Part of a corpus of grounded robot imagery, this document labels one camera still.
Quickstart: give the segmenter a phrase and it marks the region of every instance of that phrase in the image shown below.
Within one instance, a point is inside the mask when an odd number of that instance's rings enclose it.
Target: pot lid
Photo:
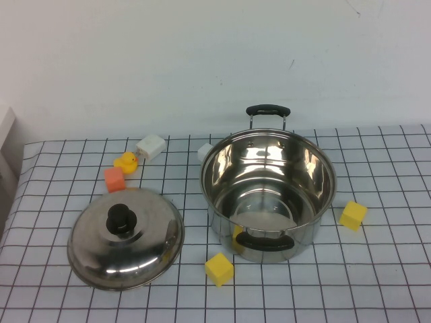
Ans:
[[[180,213],[146,189],[106,194],[77,219],[67,244],[75,274],[99,289],[124,290],[164,273],[184,242]]]

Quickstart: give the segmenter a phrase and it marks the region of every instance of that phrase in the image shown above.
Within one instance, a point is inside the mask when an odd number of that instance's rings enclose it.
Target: black handle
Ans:
[[[124,234],[136,226],[136,214],[124,204],[113,205],[108,211],[106,228],[112,234]]]
[[[258,238],[245,231],[236,236],[236,242],[241,246],[258,251],[283,251],[295,246],[295,241],[290,236],[281,236],[277,239]]]
[[[249,116],[264,115],[278,115],[287,117],[290,114],[290,109],[285,106],[276,106],[275,104],[259,104],[257,106],[249,106],[245,112]]]

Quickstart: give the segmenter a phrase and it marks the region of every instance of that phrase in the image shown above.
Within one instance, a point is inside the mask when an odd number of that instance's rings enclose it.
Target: white wall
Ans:
[[[429,0],[1,0],[23,141],[431,122]]]

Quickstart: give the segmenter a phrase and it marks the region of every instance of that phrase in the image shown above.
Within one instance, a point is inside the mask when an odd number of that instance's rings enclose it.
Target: orange cube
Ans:
[[[104,175],[105,184],[109,193],[126,189],[126,181],[124,180],[123,170],[121,167],[108,168],[105,170]]]

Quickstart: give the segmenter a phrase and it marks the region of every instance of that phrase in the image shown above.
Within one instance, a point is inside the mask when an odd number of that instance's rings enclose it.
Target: pot handle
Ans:
[[[245,112],[250,116],[250,129],[253,128],[253,116],[277,115],[283,118],[283,130],[286,129],[286,117],[290,114],[290,109],[285,106],[277,106],[275,104],[259,104],[257,106],[249,106]]]
[[[283,251],[295,246],[295,241],[290,236],[281,236],[277,239],[258,238],[244,231],[238,234],[235,239],[236,243],[241,246],[258,251]]]

